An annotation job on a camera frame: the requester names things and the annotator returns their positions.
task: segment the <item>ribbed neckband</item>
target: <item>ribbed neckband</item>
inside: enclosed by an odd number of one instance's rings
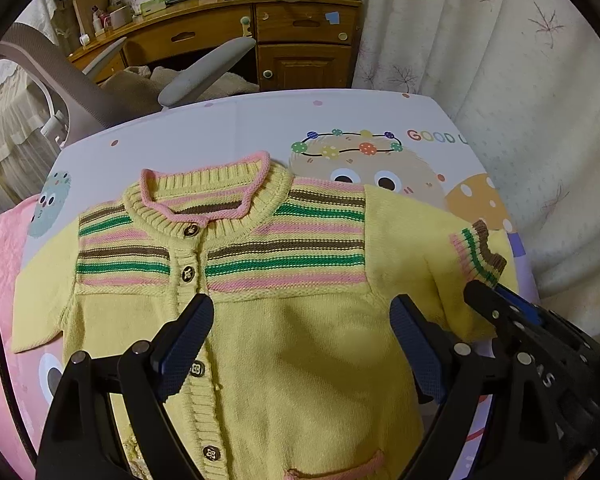
[[[190,173],[142,170],[140,180],[123,194],[123,201],[134,224],[149,234],[183,240],[184,229],[195,224],[206,227],[206,240],[215,245],[221,238],[226,242],[226,238],[253,229],[270,216],[286,198],[291,180],[286,168],[270,162],[269,153],[257,152],[232,164]],[[183,214],[163,203],[209,193],[222,196],[234,188],[241,196],[235,208]]]

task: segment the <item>baby sweater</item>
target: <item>baby sweater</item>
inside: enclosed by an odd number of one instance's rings
[[[192,173],[143,170],[21,272],[13,351],[62,332],[65,360],[120,354],[204,292],[214,325],[166,409],[205,479],[393,479],[422,423],[391,299],[409,294],[465,341],[491,336],[462,290],[472,279],[515,290],[511,258],[506,234],[482,222],[375,186],[293,177],[264,152]]]

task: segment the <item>sweater sleeve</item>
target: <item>sweater sleeve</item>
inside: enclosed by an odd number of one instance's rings
[[[23,352],[62,331],[78,257],[78,219],[51,238],[20,271],[13,299],[11,350]]]
[[[427,320],[467,342],[493,336],[462,293],[474,279],[518,290],[506,232],[376,186],[365,186],[365,195],[366,275],[387,307],[408,294]]]

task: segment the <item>pink quilt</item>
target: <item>pink quilt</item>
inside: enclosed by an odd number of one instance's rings
[[[16,391],[16,396],[26,386],[19,381],[21,363],[19,356],[11,353],[11,316],[13,311],[13,291],[16,276],[20,272],[22,250],[27,238],[27,228],[33,215],[38,196],[27,198],[15,208],[0,215],[0,332],[2,344],[7,354],[11,380]],[[25,423],[28,417],[23,413]],[[0,451],[8,460],[16,473],[23,480],[32,480],[35,472],[22,443],[16,433],[13,420],[4,398],[2,384],[0,382]]]

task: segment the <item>cartoon print bedsheet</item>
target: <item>cartoon print bedsheet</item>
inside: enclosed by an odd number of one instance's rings
[[[25,265],[91,205],[119,196],[142,168],[176,173],[225,164],[258,150],[301,176],[361,182],[412,196],[491,230],[505,230],[520,293],[537,301],[520,237],[466,139],[430,98],[397,92],[268,92],[193,104],[122,124],[67,147],[33,212]],[[16,391],[38,446],[63,368],[61,339],[10,357]],[[490,345],[482,345],[490,352]],[[453,479],[464,478],[480,442],[490,398],[478,406]],[[9,458],[9,450],[2,450]]]

